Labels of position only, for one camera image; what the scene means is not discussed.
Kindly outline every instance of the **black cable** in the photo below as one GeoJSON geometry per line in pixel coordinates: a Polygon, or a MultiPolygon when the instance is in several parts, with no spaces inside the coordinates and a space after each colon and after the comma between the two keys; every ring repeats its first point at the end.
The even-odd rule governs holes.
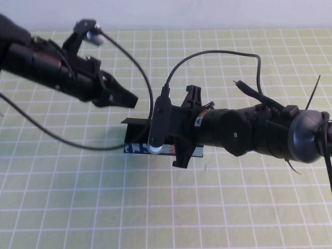
{"type": "Polygon", "coordinates": [[[258,92],[263,94],[261,87],[260,87],[260,68],[261,68],[261,59],[260,56],[257,54],[253,54],[253,53],[241,53],[241,52],[234,52],[234,51],[227,51],[227,50],[207,50],[207,51],[202,51],[202,52],[198,52],[198,53],[194,53],[186,58],[184,58],[183,60],[181,60],[171,71],[170,75],[168,76],[165,86],[169,87],[171,78],[173,77],[175,71],[186,61],[190,60],[193,57],[196,56],[200,56],[202,54],[207,54],[207,53],[227,53],[227,54],[234,54],[237,56],[245,56],[245,57],[253,57],[257,59],[257,75],[256,75],[256,82],[257,82],[257,89],[258,92]]]}
{"type": "MultiPolygon", "coordinates": [[[[142,73],[145,82],[146,82],[146,86],[148,88],[149,91],[149,97],[150,97],[150,111],[149,111],[149,116],[148,116],[148,120],[151,120],[152,118],[152,114],[153,114],[153,94],[152,94],[152,88],[149,82],[148,77],[146,76],[144,70],[142,69],[142,67],[140,66],[140,64],[124,49],[122,48],[117,42],[115,42],[113,39],[111,39],[109,36],[107,36],[106,34],[104,34],[103,32],[101,32],[101,34],[107,39],[109,40],[113,45],[115,45],[119,50],[121,50],[133,63],[134,65],[139,69],[139,71],[142,73]]],[[[61,57],[61,59],[63,60],[63,62],[66,64],[66,66],[69,68],[69,70],[71,71],[71,74],[73,74],[73,79],[76,79],[76,75],[75,75],[75,71],[73,70],[73,67],[71,66],[71,64],[69,63],[69,61],[66,59],[65,55],[62,53],[61,48],[54,43],[53,41],[49,41],[50,44],[52,46],[54,46],[54,48],[56,49],[58,55],[61,57]]],[[[86,150],[97,150],[97,151],[101,151],[101,150],[115,150],[115,149],[120,149],[125,147],[126,145],[128,145],[129,143],[123,143],[120,145],[115,145],[115,146],[110,146],[110,147],[94,147],[94,146],[88,146],[88,145],[82,145],[82,144],[77,144],[71,141],[68,141],[56,134],[54,134],[53,132],[49,131],[48,129],[46,129],[45,127],[43,127],[41,124],[39,124],[36,120],[34,120],[32,117],[30,117],[29,114],[27,114],[25,111],[23,111],[18,105],[16,105],[12,100],[10,100],[8,97],[6,97],[5,95],[3,95],[0,92],[0,98],[3,99],[4,101],[6,101],[11,107],[13,107],[18,113],[20,113],[24,118],[26,118],[28,121],[30,121],[34,126],[36,126],[37,128],[39,128],[41,131],[45,132],[47,135],[49,135],[50,137],[58,140],[59,142],[62,142],[64,144],[79,148],[79,149],[86,149],[86,150]]],[[[137,140],[139,140],[145,133],[146,131],[149,129],[149,127],[146,127],[135,139],[133,139],[130,143],[134,143],[137,140]]]]}
{"type": "Polygon", "coordinates": [[[66,58],[66,56],[64,55],[62,49],[59,47],[58,44],[56,44],[54,41],[52,40],[48,40],[48,43],[56,50],[57,54],[61,57],[62,61],[66,64],[66,66],[68,67],[69,71],[70,71],[70,75],[73,76],[73,81],[76,81],[76,74],[74,71],[73,66],[71,65],[71,63],[69,62],[69,60],[66,58]]]}
{"type": "Polygon", "coordinates": [[[140,66],[140,64],[133,58],[133,56],[131,56],[124,48],[122,48],[119,44],[116,43],[116,41],[114,41],[112,38],[110,38],[108,35],[106,35],[104,32],[101,32],[101,34],[109,41],[111,42],[114,46],[116,46],[120,51],[122,51],[137,67],[137,69],[141,72],[141,74],[143,75],[145,82],[146,82],[146,86],[147,89],[149,91],[149,96],[150,96],[150,112],[149,112],[149,117],[148,120],[152,119],[152,114],[153,114],[153,108],[154,108],[154,99],[153,99],[153,94],[152,94],[152,88],[151,85],[149,83],[149,79],[146,76],[144,70],[142,69],[142,67],[140,66]]]}
{"type": "Polygon", "coordinates": [[[322,150],[323,150],[323,155],[324,155],[324,159],[325,159],[328,179],[330,181],[330,187],[331,187],[331,191],[332,191],[332,163],[331,163],[330,154],[328,152],[328,144],[327,144],[327,129],[328,129],[328,121],[330,118],[330,114],[327,112],[322,112],[322,114],[324,115],[324,118],[323,118],[324,124],[321,128],[322,150]]]}

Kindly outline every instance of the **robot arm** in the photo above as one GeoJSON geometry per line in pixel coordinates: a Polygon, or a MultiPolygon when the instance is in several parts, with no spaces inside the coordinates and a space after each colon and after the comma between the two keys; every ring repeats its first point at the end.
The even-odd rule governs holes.
{"type": "Polygon", "coordinates": [[[0,14],[0,70],[63,92],[97,107],[134,108],[138,98],[123,88],[101,62],[77,55],[83,40],[101,44],[94,20],[81,20],[62,48],[17,26],[0,14]]]}

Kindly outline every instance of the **black bracket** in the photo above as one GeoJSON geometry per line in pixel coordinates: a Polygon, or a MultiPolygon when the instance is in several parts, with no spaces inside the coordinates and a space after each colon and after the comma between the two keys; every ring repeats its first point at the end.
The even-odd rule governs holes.
{"type": "Polygon", "coordinates": [[[146,144],[153,146],[174,145],[175,154],[160,153],[159,155],[175,155],[173,166],[177,168],[188,168],[191,157],[203,157],[203,145],[196,142],[194,123],[196,116],[206,110],[213,109],[214,103],[202,106],[201,88],[187,86],[188,92],[181,106],[174,106],[169,98],[169,88],[164,86],[161,95],[156,99],[154,115],[151,123],[147,119],[127,118],[122,123],[127,123],[125,142],[129,143],[139,131],[147,126],[149,132],[132,147],[126,147],[125,153],[148,154],[146,144]]]}
{"type": "Polygon", "coordinates": [[[97,34],[100,31],[100,28],[97,26],[95,20],[83,19],[76,23],[74,27],[74,32],[68,37],[64,42],[62,48],[66,50],[69,56],[77,55],[79,47],[81,46],[82,41],[87,36],[88,32],[93,32],[97,34]]]}

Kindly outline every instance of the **wire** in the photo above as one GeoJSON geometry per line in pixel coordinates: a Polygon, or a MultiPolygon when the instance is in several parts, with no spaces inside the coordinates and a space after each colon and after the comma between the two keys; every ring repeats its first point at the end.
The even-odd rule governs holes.
{"type": "Polygon", "coordinates": [[[320,78],[321,78],[321,75],[318,76],[318,80],[317,80],[317,82],[316,82],[316,85],[315,85],[315,87],[314,87],[312,93],[311,93],[311,96],[310,96],[310,98],[309,98],[309,101],[308,101],[308,103],[307,103],[307,106],[306,106],[306,109],[305,109],[305,110],[308,110],[308,108],[309,108],[309,106],[310,106],[310,103],[311,103],[311,101],[312,101],[312,98],[313,98],[313,96],[314,96],[314,94],[315,94],[315,91],[316,91],[316,89],[317,89],[318,83],[320,82],[320,78]]]}
{"type": "Polygon", "coordinates": [[[68,67],[68,69],[70,70],[70,75],[73,76],[73,81],[76,81],[76,74],[74,71],[73,66],[71,65],[71,63],[69,62],[69,60],[66,58],[66,56],[64,55],[62,49],[59,47],[58,44],[56,44],[54,41],[52,40],[48,40],[48,43],[50,45],[52,45],[52,47],[55,48],[57,54],[61,57],[62,61],[66,64],[66,66],[68,67]]]}
{"type": "MultiPolygon", "coordinates": [[[[122,48],[117,42],[115,42],[113,39],[111,39],[109,36],[107,36],[106,34],[104,34],[102,31],[100,31],[101,34],[107,39],[109,40],[114,46],[116,46],[119,50],[121,50],[133,63],[134,65],[139,69],[139,71],[142,73],[145,82],[146,82],[146,86],[148,88],[149,91],[149,98],[150,98],[150,111],[149,111],[149,116],[148,116],[148,120],[152,119],[152,115],[153,115],[153,93],[152,93],[152,88],[149,82],[148,77],[146,76],[144,70],[142,69],[142,67],[140,66],[140,64],[124,49],[122,48]]],[[[50,44],[56,49],[58,55],[61,57],[61,59],[63,60],[63,62],[66,64],[66,66],[69,68],[69,70],[71,71],[71,74],[73,75],[73,79],[76,80],[76,75],[75,75],[75,71],[73,70],[72,65],[69,63],[69,61],[67,60],[66,56],[63,54],[62,49],[52,40],[49,40],[50,44]]],[[[18,113],[20,113],[24,118],[26,118],[29,122],[31,122],[34,126],[36,126],[37,128],[39,128],[41,131],[43,131],[44,133],[46,133],[47,135],[49,135],[50,137],[54,138],[55,140],[58,140],[59,142],[62,142],[66,145],[69,146],[73,146],[79,149],[86,149],[86,150],[97,150],[97,151],[106,151],[106,150],[115,150],[115,149],[120,149],[125,147],[126,145],[130,144],[130,143],[134,143],[136,141],[138,141],[141,137],[144,136],[144,134],[147,132],[147,130],[149,129],[149,126],[146,126],[145,129],[135,138],[133,139],[130,143],[123,143],[120,145],[115,145],[115,146],[110,146],[110,147],[94,147],[94,146],[88,146],[88,145],[82,145],[82,144],[78,144],[78,143],[74,143],[71,142],[69,140],[66,140],[56,134],[54,134],[53,132],[49,131],[48,129],[46,129],[45,127],[43,127],[40,123],[38,123],[36,120],[34,120],[29,114],[27,114],[25,111],[23,111],[17,104],[15,104],[11,99],[9,99],[8,97],[6,97],[5,95],[3,95],[0,92],[0,98],[3,99],[4,101],[6,101],[12,108],[14,108],[18,113]]]]}
{"type": "Polygon", "coordinates": [[[152,88],[151,85],[149,83],[149,79],[146,76],[144,70],[142,69],[142,67],[140,66],[140,64],[137,62],[137,60],[135,60],[133,58],[133,56],[131,56],[124,48],[122,48],[119,44],[117,44],[116,41],[114,41],[112,38],[110,38],[108,35],[106,35],[104,32],[101,31],[101,34],[109,41],[111,42],[114,46],[116,46],[121,52],[123,52],[137,67],[137,69],[141,72],[143,78],[145,79],[146,82],[146,86],[147,89],[149,91],[149,96],[150,96],[150,112],[149,112],[149,117],[148,120],[152,119],[152,114],[153,114],[153,108],[154,108],[154,99],[153,99],[153,94],[152,94],[152,88]]]}
{"type": "Polygon", "coordinates": [[[202,51],[202,52],[198,52],[198,53],[194,53],[186,58],[184,58],[183,60],[181,60],[171,71],[171,73],[169,74],[165,86],[169,87],[171,78],[173,77],[175,71],[186,61],[190,60],[193,57],[196,56],[200,56],[202,54],[207,54],[207,53],[227,53],[227,54],[234,54],[237,56],[244,56],[244,57],[253,57],[257,59],[257,75],[256,75],[256,82],[257,82],[257,89],[258,92],[260,94],[263,94],[262,90],[261,90],[261,86],[260,86],[260,68],[261,68],[261,59],[260,56],[257,54],[253,54],[253,53],[241,53],[241,52],[235,52],[235,51],[227,51],[227,50],[207,50],[207,51],[202,51]]]}

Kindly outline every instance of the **black cylinder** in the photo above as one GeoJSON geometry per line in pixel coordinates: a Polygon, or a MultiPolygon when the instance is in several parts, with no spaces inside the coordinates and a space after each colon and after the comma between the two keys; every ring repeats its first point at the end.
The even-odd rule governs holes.
{"type": "Polygon", "coordinates": [[[2,69],[56,89],[82,101],[98,96],[93,79],[77,74],[76,80],[55,54],[13,43],[5,53],[2,69]]]}
{"type": "Polygon", "coordinates": [[[254,107],[203,111],[194,124],[197,143],[223,147],[235,156],[254,150],[252,124],[247,118],[253,111],[254,107]]]}

